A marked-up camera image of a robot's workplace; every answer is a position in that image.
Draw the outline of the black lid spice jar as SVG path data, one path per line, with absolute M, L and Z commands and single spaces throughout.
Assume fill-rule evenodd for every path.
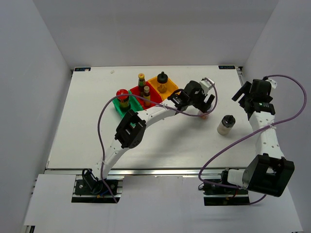
M 168 75 L 162 71 L 157 76 L 157 90 L 160 93 L 165 93 L 167 91 L 167 82 L 168 82 Z

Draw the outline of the small yellow label bottle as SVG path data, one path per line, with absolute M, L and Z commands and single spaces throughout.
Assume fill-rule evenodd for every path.
M 149 107 L 151 105 L 151 94 L 150 94 L 150 88 L 149 86 L 144 86 L 143 90 L 143 97 L 144 97 L 144 106 Z

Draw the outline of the yellow cap sauce bottle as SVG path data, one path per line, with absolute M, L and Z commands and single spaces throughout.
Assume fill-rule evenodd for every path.
M 143 73 L 140 73 L 138 75 L 138 90 L 139 90 L 139 95 L 143 97 L 144 95 L 144 87 L 145 87 L 145 76 Z

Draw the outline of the red cap dark sauce jar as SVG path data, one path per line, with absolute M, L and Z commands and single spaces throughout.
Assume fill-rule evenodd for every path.
M 129 93 L 126 89 L 120 89 L 116 92 L 117 96 L 120 95 L 120 97 L 117 97 L 119 108 L 124 112 L 131 108 L 128 94 Z

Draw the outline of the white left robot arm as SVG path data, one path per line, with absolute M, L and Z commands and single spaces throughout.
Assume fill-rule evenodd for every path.
M 111 145 L 105 149 L 100 127 L 105 109 L 117 97 L 135 97 L 135 95 L 120 94 L 110 99 L 103 107 L 97 123 L 102 159 L 93 168 L 95 177 L 87 180 L 86 188 L 93 194 L 99 193 L 103 187 L 103 182 L 100 179 L 106 179 L 117 161 L 128 150 L 140 144 L 145 130 L 151 125 L 177 114 L 190 117 L 202 117 L 210 114 L 216 107 L 216 104 L 212 104 L 212 102 L 217 101 L 218 96 L 217 94 L 208 95 L 208 92 L 215 88 L 214 81 L 209 78 L 203 78 L 200 82 L 190 81 L 185 88 L 173 91 L 163 102 L 153 101 L 153 107 L 138 112 L 128 110 L 116 128 Z

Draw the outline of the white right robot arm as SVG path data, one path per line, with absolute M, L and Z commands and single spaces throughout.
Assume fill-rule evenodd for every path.
M 253 192 L 280 197 L 293 172 L 294 163 L 286 160 L 273 127 L 275 108 L 270 95 L 270 81 L 254 79 L 246 82 L 232 98 L 247 113 L 256 136 L 256 154 L 244 170 L 229 169 L 228 176 L 219 181 L 224 193 L 232 193 L 237 186 Z

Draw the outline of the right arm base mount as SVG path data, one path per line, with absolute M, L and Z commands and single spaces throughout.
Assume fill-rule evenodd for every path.
M 248 191 L 201 183 L 198 190 L 203 192 L 204 206 L 247 206 L 250 205 Z

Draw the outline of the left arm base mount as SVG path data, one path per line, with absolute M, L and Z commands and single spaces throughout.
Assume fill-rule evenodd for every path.
M 92 173 L 91 169 L 83 169 L 76 176 L 72 203 L 116 204 L 122 194 L 122 178 L 108 178 L 105 183 Z

